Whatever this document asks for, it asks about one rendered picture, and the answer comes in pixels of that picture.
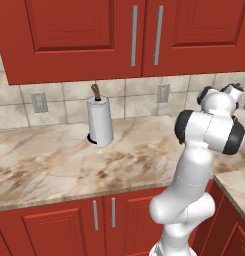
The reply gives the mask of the white paper towel roll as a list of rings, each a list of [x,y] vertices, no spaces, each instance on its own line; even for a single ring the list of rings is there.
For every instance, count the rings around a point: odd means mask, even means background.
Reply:
[[[98,147],[108,146],[114,139],[109,99],[105,96],[96,101],[87,99],[89,134],[88,140]]]

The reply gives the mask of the brown paper towel holder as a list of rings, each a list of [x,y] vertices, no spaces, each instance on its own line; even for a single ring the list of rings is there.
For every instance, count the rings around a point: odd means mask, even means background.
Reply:
[[[97,139],[96,139],[96,132],[95,132],[94,112],[101,107],[101,96],[100,96],[99,87],[97,84],[92,84],[91,89],[94,95],[87,100],[88,121],[89,121],[88,140],[91,143],[96,144]]]

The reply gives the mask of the red lower cupboard door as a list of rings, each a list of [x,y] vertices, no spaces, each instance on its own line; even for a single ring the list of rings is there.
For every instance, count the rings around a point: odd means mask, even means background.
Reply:
[[[107,195],[103,199],[107,256],[149,256],[163,226],[150,217],[150,200],[165,187]],[[111,198],[116,198],[116,227],[112,228]]]
[[[97,201],[98,231],[93,200]],[[102,200],[1,211],[0,256],[105,256]]]

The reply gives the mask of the red upper cupboard door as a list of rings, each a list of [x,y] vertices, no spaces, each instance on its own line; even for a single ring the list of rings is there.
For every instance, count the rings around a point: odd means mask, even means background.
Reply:
[[[144,18],[145,0],[0,0],[0,53],[8,83],[139,77]]]
[[[158,6],[163,22],[154,65]],[[245,0],[147,0],[142,75],[245,71]]]

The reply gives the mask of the red corner cupboard door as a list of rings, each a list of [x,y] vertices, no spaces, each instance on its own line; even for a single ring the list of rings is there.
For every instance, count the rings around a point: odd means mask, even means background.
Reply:
[[[191,234],[197,256],[245,256],[245,219],[215,180],[206,191],[215,201],[215,213]]]

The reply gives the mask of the grey wall socket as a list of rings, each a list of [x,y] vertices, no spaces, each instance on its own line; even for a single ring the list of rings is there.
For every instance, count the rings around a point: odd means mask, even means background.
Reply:
[[[35,113],[46,113],[48,111],[47,99],[44,92],[32,93],[31,99]]]
[[[167,103],[170,93],[170,85],[169,84],[160,84],[158,86],[157,92],[157,102],[158,103]]]

